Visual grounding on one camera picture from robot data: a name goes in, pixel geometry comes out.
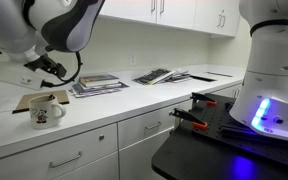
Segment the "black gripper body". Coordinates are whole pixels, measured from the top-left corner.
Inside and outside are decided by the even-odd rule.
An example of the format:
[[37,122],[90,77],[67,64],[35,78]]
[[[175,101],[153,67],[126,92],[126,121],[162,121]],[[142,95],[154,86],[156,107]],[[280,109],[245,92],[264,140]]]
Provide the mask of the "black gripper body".
[[32,71],[41,69],[49,74],[55,75],[58,78],[63,78],[67,73],[67,70],[62,64],[56,63],[47,54],[40,56],[37,60],[26,63],[25,67]]

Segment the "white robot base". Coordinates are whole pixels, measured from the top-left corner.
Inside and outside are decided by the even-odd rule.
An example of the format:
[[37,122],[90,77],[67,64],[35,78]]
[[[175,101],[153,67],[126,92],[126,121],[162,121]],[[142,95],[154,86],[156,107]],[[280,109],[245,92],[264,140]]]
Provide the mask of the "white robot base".
[[251,50],[229,114],[260,135],[288,141],[288,0],[240,0],[239,11]]

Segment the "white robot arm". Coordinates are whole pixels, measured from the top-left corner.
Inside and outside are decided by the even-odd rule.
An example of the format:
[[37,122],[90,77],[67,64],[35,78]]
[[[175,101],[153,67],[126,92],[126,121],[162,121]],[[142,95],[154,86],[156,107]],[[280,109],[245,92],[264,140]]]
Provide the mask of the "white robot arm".
[[106,0],[0,0],[0,79],[37,70],[63,78],[66,69],[50,51],[78,53],[91,38]]

